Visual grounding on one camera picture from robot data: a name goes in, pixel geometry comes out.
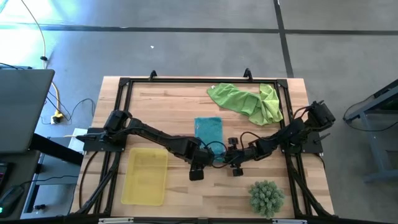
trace green cloth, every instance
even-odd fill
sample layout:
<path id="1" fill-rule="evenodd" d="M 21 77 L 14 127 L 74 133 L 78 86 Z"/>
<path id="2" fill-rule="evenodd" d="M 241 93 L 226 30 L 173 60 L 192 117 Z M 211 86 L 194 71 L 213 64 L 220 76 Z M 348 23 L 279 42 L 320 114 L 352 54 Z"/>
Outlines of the green cloth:
<path id="1" fill-rule="evenodd" d="M 240 91 L 229 83 L 212 86 L 207 93 L 218 106 L 249 116 L 254 124 L 262 126 L 283 119 L 276 91 L 268 84 L 260 84 L 260 94 Z"/>

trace green succulent plant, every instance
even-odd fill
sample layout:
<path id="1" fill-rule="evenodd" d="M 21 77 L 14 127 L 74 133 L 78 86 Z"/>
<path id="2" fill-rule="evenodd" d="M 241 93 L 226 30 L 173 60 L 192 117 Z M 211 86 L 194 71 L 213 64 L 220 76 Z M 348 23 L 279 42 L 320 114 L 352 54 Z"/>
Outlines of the green succulent plant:
<path id="1" fill-rule="evenodd" d="M 266 218 L 273 217 L 284 204 L 285 195 L 273 181 L 256 182 L 250 186 L 249 193 L 253 211 Z"/>

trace yellow plastic container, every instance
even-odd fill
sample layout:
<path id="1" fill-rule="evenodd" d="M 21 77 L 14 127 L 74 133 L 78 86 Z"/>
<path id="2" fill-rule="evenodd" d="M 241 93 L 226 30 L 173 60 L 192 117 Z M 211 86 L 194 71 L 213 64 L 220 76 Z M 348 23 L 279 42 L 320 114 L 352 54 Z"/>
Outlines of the yellow plastic container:
<path id="1" fill-rule="evenodd" d="M 131 149 L 121 198 L 123 204 L 163 204 L 167 154 L 165 149 Z"/>

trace wooden table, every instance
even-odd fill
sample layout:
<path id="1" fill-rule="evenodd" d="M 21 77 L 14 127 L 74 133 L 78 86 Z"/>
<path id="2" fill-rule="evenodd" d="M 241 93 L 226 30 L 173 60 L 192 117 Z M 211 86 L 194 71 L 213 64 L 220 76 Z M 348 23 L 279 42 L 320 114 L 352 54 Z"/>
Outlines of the wooden table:
<path id="1" fill-rule="evenodd" d="M 102 128 L 114 108 L 120 77 L 104 77 L 93 120 L 93 127 Z M 287 79 L 293 110 L 308 105 L 304 80 Z M 248 117 L 234 111 L 220 108 L 206 93 L 210 83 L 135 83 L 132 89 L 130 112 L 142 122 L 168 134 L 193 136 L 193 120 L 196 117 L 219 116 L 223 119 L 223 139 L 239 137 L 243 131 L 252 131 L 260 136 L 269 136 L 279 129 L 279 124 L 263 127 L 252 124 Z M 236 84 L 240 90 L 258 93 L 259 85 L 254 83 Z M 284 96 L 281 96 L 285 108 Z M 254 140 L 247 135 L 243 141 Z M 162 146 L 139 136 L 129 136 L 126 151 L 122 153 L 118 179 L 113 201 L 112 216 L 129 217 L 212 217 L 212 218 L 259 218 L 251 211 L 248 188 L 255 181 L 273 180 L 283 189 L 285 203 L 275 217 L 293 218 L 293 206 L 287 177 L 286 161 L 280 150 L 259 162 L 245 162 L 244 176 L 233 177 L 231 169 L 206 167 L 205 179 L 191 182 L 188 178 L 190 165 L 170 154 L 164 204 L 159 207 L 123 205 L 121 194 L 127 169 L 127 159 L 132 147 L 162 148 Z M 91 153 L 86 155 L 79 176 L 86 166 Z M 303 154 L 303 164 L 308 188 L 330 213 L 333 213 L 330 193 L 322 162 L 314 155 Z M 100 179 L 104 153 L 99 152 L 88 168 L 83 183 L 83 203 L 93 193 Z M 78 210 L 79 186 L 75 190 L 72 212 Z M 300 208 L 303 198 L 297 187 Z M 104 209 L 108 188 L 105 188 L 101 211 Z"/>

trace concrete floor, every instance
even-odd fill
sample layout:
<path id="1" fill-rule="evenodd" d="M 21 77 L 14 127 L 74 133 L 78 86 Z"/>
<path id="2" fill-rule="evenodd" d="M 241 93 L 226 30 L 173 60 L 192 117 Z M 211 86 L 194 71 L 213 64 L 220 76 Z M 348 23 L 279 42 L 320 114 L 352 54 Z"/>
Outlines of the concrete floor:
<path id="1" fill-rule="evenodd" d="M 40 23 L 121 27 L 216 27 L 275 29 L 272 0 L 56 1 L 25 0 Z M 391 0 L 280 0 L 286 29 L 396 30 L 398 2 Z M 19 1 L 9 1 L 0 22 L 32 22 Z M 40 68 L 36 30 L 2 30 L 0 62 Z M 203 75 L 286 77 L 279 34 L 46 31 L 49 68 L 61 101 L 72 110 L 98 99 L 105 75 Z M 398 75 L 397 36 L 287 35 L 294 77 L 304 78 L 308 97 L 325 100 L 337 121 L 323 141 L 335 213 L 344 218 L 398 222 L 398 182 L 364 184 L 376 171 L 364 133 L 341 117 Z M 91 124 L 84 102 L 71 125 L 38 124 L 44 136 L 71 134 Z M 44 106 L 48 119 L 54 109 Z"/>

